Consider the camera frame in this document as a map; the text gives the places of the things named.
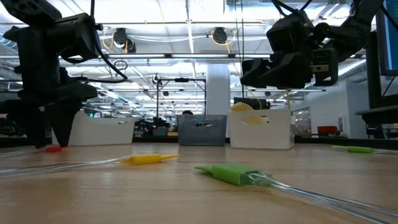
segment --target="green object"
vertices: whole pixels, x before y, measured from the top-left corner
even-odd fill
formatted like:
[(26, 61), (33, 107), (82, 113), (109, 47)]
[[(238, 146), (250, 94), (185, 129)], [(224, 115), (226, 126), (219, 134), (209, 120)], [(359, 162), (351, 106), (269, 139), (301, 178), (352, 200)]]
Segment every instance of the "green object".
[(334, 149), (346, 149), (348, 152), (356, 153), (374, 153), (374, 150), (369, 147), (359, 147), (359, 146), (332, 146)]
[(194, 167), (211, 173), (213, 177), (234, 185), (251, 185), (252, 180), (247, 174), (260, 173), (258, 169), (243, 164), (215, 164), (210, 166)]
[(348, 146), (348, 152), (358, 152), (358, 153), (374, 153), (372, 148), (369, 147), (358, 147), (358, 146)]
[(331, 146), (333, 149), (348, 149), (347, 146)]

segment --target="wall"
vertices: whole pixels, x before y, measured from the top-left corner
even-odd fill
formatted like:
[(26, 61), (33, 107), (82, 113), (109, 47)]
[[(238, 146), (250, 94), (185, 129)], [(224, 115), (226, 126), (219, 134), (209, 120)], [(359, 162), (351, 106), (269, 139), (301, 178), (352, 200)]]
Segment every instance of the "wall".
[(323, 93), (309, 93), (304, 101), (292, 104), (292, 111), (311, 109), (312, 134), (318, 134), (318, 126), (338, 126), (338, 118), (343, 118), (344, 133), (350, 136), (348, 120), (348, 100), (346, 82), (326, 88)]
[(368, 83), (347, 83), (347, 98), (351, 138), (367, 139), (366, 123), (355, 113), (369, 109)]

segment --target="clear plastic tubing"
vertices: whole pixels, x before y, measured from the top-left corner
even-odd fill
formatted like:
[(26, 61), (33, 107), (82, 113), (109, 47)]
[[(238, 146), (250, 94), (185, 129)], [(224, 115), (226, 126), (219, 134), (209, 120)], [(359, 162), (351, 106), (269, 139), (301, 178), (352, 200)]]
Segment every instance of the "clear plastic tubing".
[(28, 167), (22, 169), (10, 169), (10, 170), (2, 170), (0, 171), (0, 177), (10, 177), (16, 175), (26, 175), (26, 174), (42, 174), (46, 172), (55, 172), (60, 170), (68, 170), (68, 169), (75, 169), (80, 167), (86, 166), (97, 166), (108, 164), (112, 162), (118, 162), (122, 158), (117, 159), (108, 159), (104, 161), (94, 161), (94, 162), (82, 162), (78, 164), (56, 164), (56, 165), (49, 165), (49, 166), (39, 166), (39, 167)]
[(356, 210), (352, 210), (350, 208), (344, 207), (344, 206), (342, 206), (341, 203), (347, 204), (347, 205), (351, 205), (351, 206), (355, 206), (355, 207), (359, 207), (359, 208), (363, 208), (363, 209), (367, 209), (367, 210), (371, 210), (371, 211), (374, 211), (374, 212), (379, 212), (379, 213), (383, 213), (383, 214), (392, 215), (393, 217), (396, 217), (396, 215), (397, 215), (394, 212), (390, 212), (390, 211), (387, 211), (387, 210), (383, 210), (381, 208), (373, 207), (373, 206), (367, 205), (365, 203), (355, 202), (353, 200), (345, 200), (345, 199), (341, 199), (341, 198), (334, 198), (334, 197), (331, 197), (331, 196), (328, 196), (328, 195), (324, 195), (324, 194), (321, 194), (321, 193), (318, 193), (318, 192), (312, 192), (312, 191), (307, 190), (307, 189), (301, 189), (301, 188), (298, 188), (298, 187), (289, 186), (289, 185), (283, 184), (282, 182), (278, 182), (278, 181), (266, 176), (265, 174), (264, 175), (249, 174), (249, 178), (252, 179), (253, 184), (255, 184), (255, 185), (272, 187), (274, 189), (279, 189), (279, 190), (282, 190), (282, 191), (290, 193), (290, 194), (298, 195), (298, 196), (307, 198), (309, 200), (312, 200), (314, 202), (318, 202), (318, 203), (321, 203), (321, 204), (326, 205), (328, 207), (334, 208), (334, 209), (339, 210), (341, 212), (346, 212), (346, 213), (349, 213), (349, 214), (354, 215), (356, 217), (363, 218), (363, 219), (368, 220), (368, 221), (373, 222), (373, 223), (388, 224), (389, 222), (386, 222), (386, 221), (381, 220), (379, 218), (372, 217), (370, 215), (363, 214), (363, 213), (358, 212)]
[(16, 152), (6, 152), (6, 153), (0, 153), (0, 158), (7, 158), (7, 157), (14, 157), (14, 156), (24, 156), (28, 154), (36, 154), (40, 152), (44, 152), (45, 149), (26, 149), (26, 150), (20, 150)]

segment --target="desk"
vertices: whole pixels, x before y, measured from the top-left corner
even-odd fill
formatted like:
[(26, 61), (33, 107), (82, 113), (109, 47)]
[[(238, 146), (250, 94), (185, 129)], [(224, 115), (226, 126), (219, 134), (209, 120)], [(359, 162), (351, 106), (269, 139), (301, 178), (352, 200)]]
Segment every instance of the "desk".
[(283, 192), (237, 187), (192, 169), (220, 162), (262, 167), (288, 184), (398, 210), (397, 156), (350, 154), (327, 145), (298, 144), (288, 151), (172, 143), (71, 147), (58, 154), (2, 159), (0, 169), (131, 153), (181, 156), (160, 164), (109, 164), (0, 179), (1, 223), (367, 223)]

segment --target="red object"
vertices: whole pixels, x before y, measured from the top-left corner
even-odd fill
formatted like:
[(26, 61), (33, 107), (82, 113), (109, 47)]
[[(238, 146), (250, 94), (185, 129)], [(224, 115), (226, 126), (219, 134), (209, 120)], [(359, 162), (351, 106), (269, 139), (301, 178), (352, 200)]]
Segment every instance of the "red object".
[(331, 133), (334, 134), (337, 132), (336, 126), (318, 126), (318, 134), (319, 133)]
[(47, 146), (45, 148), (46, 152), (60, 152), (62, 151), (62, 147), (61, 146)]

